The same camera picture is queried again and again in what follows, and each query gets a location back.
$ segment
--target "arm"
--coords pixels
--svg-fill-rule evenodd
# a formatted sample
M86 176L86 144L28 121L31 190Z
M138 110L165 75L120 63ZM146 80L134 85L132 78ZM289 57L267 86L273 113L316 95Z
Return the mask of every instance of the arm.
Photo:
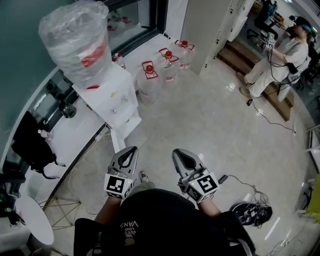
M221 214L221 211L216 207L216 205L211 200L204 200L198 203L199 210L214 218Z
M109 196L94 221L103 225L112 223L120 209L120 204L121 199Z
M279 60L281 60L283 63L288 63L286 58L285 58L285 55L283 53L281 53L280 51L276 50L276 49L273 49L272 50L272 54L274 56L276 56Z

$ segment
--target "shoe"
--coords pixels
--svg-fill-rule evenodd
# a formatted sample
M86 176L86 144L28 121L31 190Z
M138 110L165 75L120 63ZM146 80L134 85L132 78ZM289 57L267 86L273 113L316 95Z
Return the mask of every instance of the shoe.
M248 99L252 99L251 93L247 88L240 87L239 91L242 95L246 96Z
M258 205L256 203L242 202L233 205L230 211L236 213L243 226L253 225L258 213Z
M139 176L141 183L148 183L150 181L148 174L146 174L143 170L139 172Z
M243 74L241 74L240 72L237 72L236 74L236 77L240 80L240 82L243 84L243 85L247 85L248 83L246 82L245 80L245 76Z

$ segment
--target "glass wall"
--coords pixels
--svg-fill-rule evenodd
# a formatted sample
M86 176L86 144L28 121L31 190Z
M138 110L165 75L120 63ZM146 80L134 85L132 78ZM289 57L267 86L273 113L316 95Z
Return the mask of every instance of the glass wall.
M0 1L0 156L22 109L55 68L39 35L40 19L72 0Z

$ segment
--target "black bag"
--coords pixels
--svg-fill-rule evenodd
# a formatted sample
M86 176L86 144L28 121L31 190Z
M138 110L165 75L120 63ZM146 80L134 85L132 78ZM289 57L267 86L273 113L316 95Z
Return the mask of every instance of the black bag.
M38 134L38 124L35 118L29 113L23 116L13 139L12 149L23 161L30 165L31 170L42 174L46 179L52 180L59 177L47 177L44 167L50 163L65 167L57 163L57 156L51 151L44 138Z

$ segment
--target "wooden step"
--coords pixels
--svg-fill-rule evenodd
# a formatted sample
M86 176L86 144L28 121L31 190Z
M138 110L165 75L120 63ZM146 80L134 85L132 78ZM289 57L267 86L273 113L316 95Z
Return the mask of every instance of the wooden step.
M294 94L289 91L288 95L284 99L285 103L292 108L295 105L295 96Z
M275 91L277 91L277 87L271 83L265 88L262 95L275 108L285 122L289 121L291 109L285 101L278 101L278 95Z
M241 59L243 59L251 68L258 63L261 58L255 55L250 49L241 44L240 42L233 40L232 42L227 42L225 48L228 48L230 51L234 52Z
M217 58L236 72L240 72L244 75L249 73L252 69L252 67L248 65L240 56L236 55L233 51L226 47L219 52Z

